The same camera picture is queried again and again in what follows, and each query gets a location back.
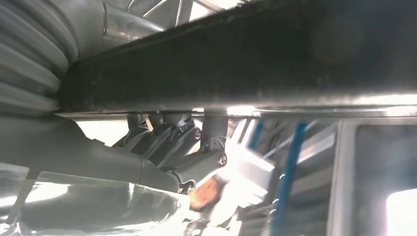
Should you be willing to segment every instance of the horizontal beam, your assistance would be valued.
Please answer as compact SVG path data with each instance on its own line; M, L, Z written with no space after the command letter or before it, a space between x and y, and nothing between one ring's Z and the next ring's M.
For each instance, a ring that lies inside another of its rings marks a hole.
M74 65L60 112L246 104L344 116L417 105L415 12L407 0L246 4Z

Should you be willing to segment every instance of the blue pipe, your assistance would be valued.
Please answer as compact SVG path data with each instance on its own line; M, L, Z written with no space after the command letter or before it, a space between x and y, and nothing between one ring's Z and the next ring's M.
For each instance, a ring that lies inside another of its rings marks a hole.
M270 235L279 235L279 226L285 217L285 208L287 201L291 194L293 186L294 175L298 163L298 159L301 153L301 146L304 141L307 123L299 123L296 127L296 131L293 136L293 141L290 146L290 153L288 155L287 163L285 165L284 176L280 181L280 187L277 189L275 200L275 211L271 214L271 226Z

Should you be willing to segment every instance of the hex bolt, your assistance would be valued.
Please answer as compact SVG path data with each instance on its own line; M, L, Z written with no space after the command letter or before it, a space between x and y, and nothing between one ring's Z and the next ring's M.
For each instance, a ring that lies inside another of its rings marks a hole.
M219 159L217 160L217 163L219 164L220 167L223 167L226 165L227 163L227 156L225 153L222 153L219 157Z
M199 140L199 139L201 138L201 130L200 130L199 128L197 128L197 129L194 131L194 138L195 138L196 140Z

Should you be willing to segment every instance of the metal rod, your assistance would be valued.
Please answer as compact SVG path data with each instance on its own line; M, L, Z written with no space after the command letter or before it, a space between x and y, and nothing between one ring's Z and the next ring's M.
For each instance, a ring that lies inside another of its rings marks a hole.
M130 8L132 7L132 4L133 4L135 1L136 1L136 0L132 0L132 1L130 1L129 6L127 6L127 8L126 8L126 10L127 10L127 11L129 11L129 10L130 10Z
M339 123L328 211L327 236L352 235L355 132L355 126L349 124L348 121Z
M151 14L155 9L157 9L158 7L160 7L162 4L164 4L167 0L161 0L160 2L158 2L158 4L156 4L155 6L153 6L149 11L147 11L143 17L147 17L149 14Z
M179 0L178 11L177 11L177 19L175 20L175 27L177 27L179 25L179 18L181 17L181 9L182 9L182 0Z

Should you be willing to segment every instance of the metal pipe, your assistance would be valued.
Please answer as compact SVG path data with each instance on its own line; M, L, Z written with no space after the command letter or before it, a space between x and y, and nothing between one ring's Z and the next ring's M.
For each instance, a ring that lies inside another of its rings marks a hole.
M156 4L155 6L153 6L149 11L147 11L143 17L147 17L149 14L151 14L154 10L156 10L158 7L162 6L167 0L161 0L158 2L158 4Z

